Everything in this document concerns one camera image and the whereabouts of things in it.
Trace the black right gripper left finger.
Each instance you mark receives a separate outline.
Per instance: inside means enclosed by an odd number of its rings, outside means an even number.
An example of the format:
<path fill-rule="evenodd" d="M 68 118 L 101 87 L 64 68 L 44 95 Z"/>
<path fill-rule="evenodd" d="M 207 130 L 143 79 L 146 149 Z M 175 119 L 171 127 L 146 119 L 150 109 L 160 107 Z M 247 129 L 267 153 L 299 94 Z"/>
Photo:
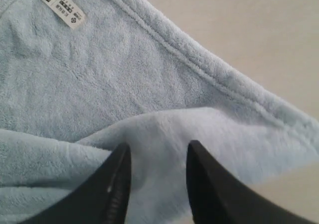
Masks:
<path fill-rule="evenodd" d="M 73 192 L 26 224 L 123 224 L 131 191 L 131 149 L 120 144 Z"/>

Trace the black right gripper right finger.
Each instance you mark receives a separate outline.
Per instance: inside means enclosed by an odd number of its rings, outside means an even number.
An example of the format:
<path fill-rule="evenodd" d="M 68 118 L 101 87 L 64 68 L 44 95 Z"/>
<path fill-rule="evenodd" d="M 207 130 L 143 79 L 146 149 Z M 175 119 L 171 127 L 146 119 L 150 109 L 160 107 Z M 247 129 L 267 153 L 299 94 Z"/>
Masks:
<path fill-rule="evenodd" d="M 186 184 L 195 224 L 317 224 L 319 166 L 246 186 L 197 140 L 188 145 Z"/>

